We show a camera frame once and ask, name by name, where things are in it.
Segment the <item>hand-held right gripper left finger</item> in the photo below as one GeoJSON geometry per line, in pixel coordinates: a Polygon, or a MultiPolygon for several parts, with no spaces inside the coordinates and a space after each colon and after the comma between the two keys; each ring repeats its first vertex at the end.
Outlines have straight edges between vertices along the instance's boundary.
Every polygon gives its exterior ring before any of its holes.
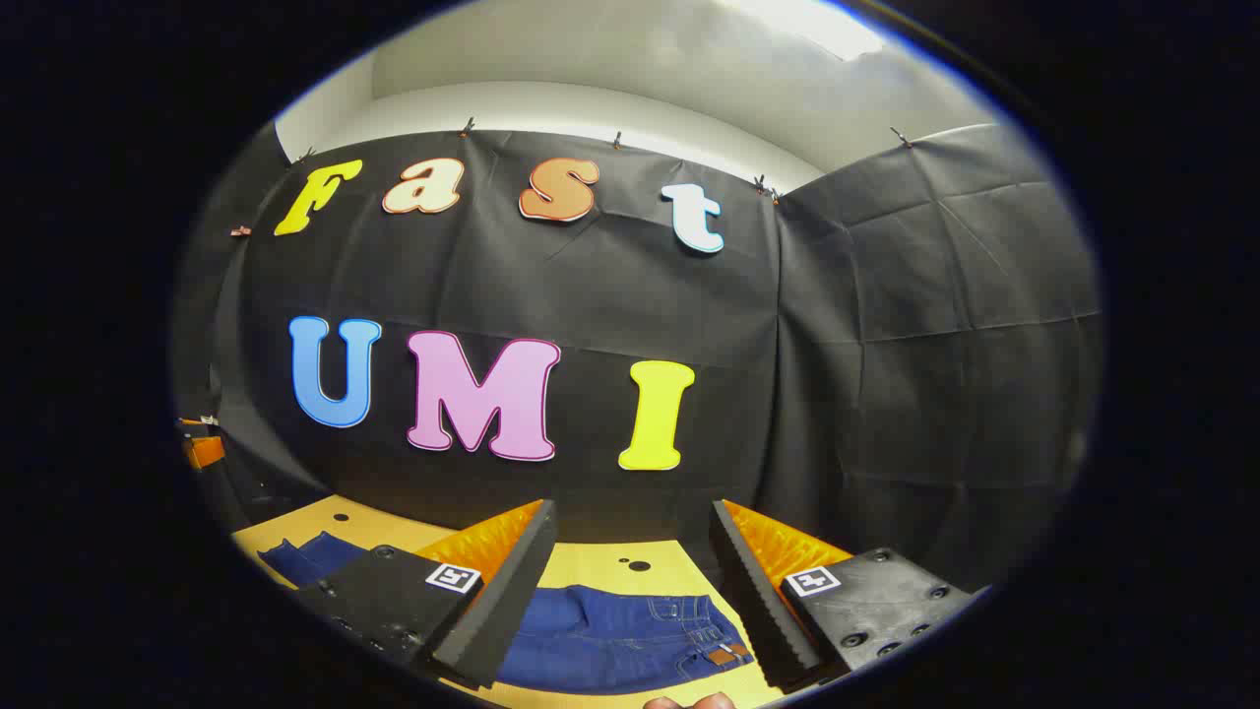
{"type": "Polygon", "coordinates": [[[418,552],[377,545],[295,597],[346,638],[406,672],[489,689],[557,539],[539,499],[418,552]]]}

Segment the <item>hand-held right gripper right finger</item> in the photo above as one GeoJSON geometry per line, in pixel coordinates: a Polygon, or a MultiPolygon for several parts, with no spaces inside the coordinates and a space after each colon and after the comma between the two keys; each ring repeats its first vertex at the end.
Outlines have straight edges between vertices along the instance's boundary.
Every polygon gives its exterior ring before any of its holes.
{"type": "Polygon", "coordinates": [[[721,593],[770,686],[791,694],[881,662],[974,602],[891,548],[845,552],[742,504],[711,504],[721,593]]]}

